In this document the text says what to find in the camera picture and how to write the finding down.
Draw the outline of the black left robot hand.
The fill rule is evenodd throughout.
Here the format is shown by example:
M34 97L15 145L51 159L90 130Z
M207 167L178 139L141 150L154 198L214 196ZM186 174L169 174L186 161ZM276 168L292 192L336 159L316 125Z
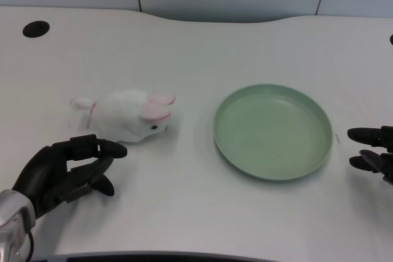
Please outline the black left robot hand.
M37 152L12 189L31 201L36 218L93 190L113 196L114 186L104 173L127 153L122 144L98 139L94 134L73 137Z

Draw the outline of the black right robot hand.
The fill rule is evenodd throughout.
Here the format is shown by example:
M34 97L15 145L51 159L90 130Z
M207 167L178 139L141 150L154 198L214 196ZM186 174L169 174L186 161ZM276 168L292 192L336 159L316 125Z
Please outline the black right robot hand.
M380 155L370 150L361 150L359 156L349 159L349 163L356 169L382 174L383 180L392 185L392 127L351 128L347 135L355 142L386 149L387 152Z

